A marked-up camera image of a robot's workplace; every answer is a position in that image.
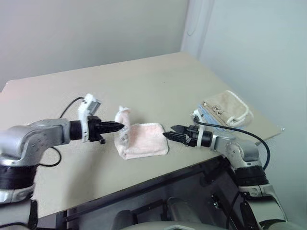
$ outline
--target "beige pouch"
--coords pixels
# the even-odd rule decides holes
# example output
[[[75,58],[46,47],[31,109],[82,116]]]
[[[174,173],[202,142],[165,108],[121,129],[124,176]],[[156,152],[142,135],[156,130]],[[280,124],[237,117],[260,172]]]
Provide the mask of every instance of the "beige pouch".
[[[254,118],[249,107],[229,90],[205,99],[202,107],[224,126],[247,126]]]

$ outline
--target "table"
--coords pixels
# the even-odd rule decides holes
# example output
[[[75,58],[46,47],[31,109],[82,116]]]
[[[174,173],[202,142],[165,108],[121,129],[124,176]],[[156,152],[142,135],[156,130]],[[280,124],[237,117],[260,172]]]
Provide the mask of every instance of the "table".
[[[0,97],[0,129],[57,118],[71,100],[89,92],[102,101],[96,113],[102,120],[113,120],[122,105],[131,108],[132,124],[159,122],[169,131],[172,125],[192,124],[189,114],[198,103],[224,90],[231,88],[182,52],[12,80]],[[76,120],[77,107],[78,103],[65,117]],[[280,133],[276,125],[250,108],[255,118],[247,131],[263,139]],[[103,136],[105,145],[72,141],[60,146],[62,163],[54,168],[39,167],[34,193],[39,217],[218,156],[209,149],[169,141],[165,156],[125,161],[117,153],[113,134]],[[254,140],[244,134],[238,136]],[[43,161],[56,161],[56,154],[48,150]]]

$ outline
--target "cord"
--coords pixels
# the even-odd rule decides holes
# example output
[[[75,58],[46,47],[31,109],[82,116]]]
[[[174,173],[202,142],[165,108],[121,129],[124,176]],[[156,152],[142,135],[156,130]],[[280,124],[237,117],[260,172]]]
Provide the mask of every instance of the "cord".
[[[38,164],[39,166],[54,167],[54,166],[57,166],[58,164],[60,164],[60,162],[62,161],[61,152],[57,148],[55,148],[55,147],[51,147],[51,148],[54,149],[59,154],[59,160],[56,163],[54,163],[54,164]]]
[[[80,99],[84,99],[84,97],[77,97],[76,99],[74,99],[72,102],[69,103],[69,105],[64,109],[63,113],[61,114],[61,116],[59,116],[60,118],[63,117],[63,115],[66,113],[66,111],[69,109],[69,107],[71,107],[72,104],[74,104],[77,100]]]
[[[236,200],[238,199],[239,195],[240,195],[240,192],[237,192],[234,199],[231,202],[230,209],[229,209],[229,212],[227,213],[227,217],[226,217],[226,229],[229,229],[230,215],[232,213],[232,210],[234,209],[234,205],[235,205]]]
[[[211,127],[217,127],[217,128],[224,128],[224,129],[229,129],[229,130],[245,133],[247,135],[250,135],[250,136],[256,138],[257,140],[259,140],[264,145],[264,147],[265,147],[265,149],[267,151],[267,159],[266,159],[265,164],[263,166],[263,170],[265,170],[268,167],[269,162],[270,162],[270,158],[271,158],[271,151],[270,151],[269,146],[267,145],[267,143],[265,143],[265,141],[262,140],[260,137],[256,136],[253,133],[250,133],[250,132],[247,132],[245,130],[238,129],[238,128],[231,128],[231,127],[227,127],[227,126],[220,126],[220,125],[214,125],[214,124],[208,124],[208,123],[199,122],[199,121],[196,120],[196,118],[194,119],[194,122],[199,124],[199,125],[203,125],[203,126],[211,126]]]

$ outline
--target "pink towel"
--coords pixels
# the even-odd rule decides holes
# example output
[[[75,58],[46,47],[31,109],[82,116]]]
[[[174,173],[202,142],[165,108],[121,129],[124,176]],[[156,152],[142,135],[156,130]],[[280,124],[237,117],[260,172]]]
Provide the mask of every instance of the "pink towel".
[[[114,143],[119,155],[125,159],[166,155],[167,140],[159,123],[130,125],[130,109],[119,107],[115,121],[125,125],[115,134]]]

